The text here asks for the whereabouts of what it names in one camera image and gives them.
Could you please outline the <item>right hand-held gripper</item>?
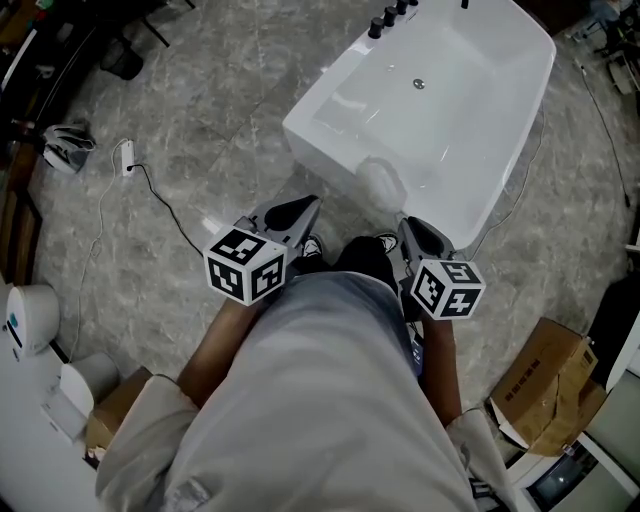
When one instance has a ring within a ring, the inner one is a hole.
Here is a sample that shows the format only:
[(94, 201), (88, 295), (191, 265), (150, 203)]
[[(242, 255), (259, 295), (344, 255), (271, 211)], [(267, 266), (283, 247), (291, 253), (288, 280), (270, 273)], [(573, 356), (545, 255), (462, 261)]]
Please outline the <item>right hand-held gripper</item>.
[(422, 252), (451, 258), (451, 241), (427, 222), (409, 216), (398, 227), (406, 264), (402, 280), (402, 308), (406, 320), (426, 314), (434, 320), (469, 319), (486, 289), (474, 262), (422, 258)]

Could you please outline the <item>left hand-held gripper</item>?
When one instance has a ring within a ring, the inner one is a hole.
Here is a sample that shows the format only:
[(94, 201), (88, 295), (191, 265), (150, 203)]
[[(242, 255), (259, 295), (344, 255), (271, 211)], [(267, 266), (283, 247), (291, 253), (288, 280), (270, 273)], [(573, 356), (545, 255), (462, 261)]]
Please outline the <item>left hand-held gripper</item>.
[(233, 225), (206, 220), (211, 235), (203, 246), (208, 286), (242, 305), (279, 291), (294, 276), (290, 264), (311, 232), (321, 203), (315, 195), (272, 200)]

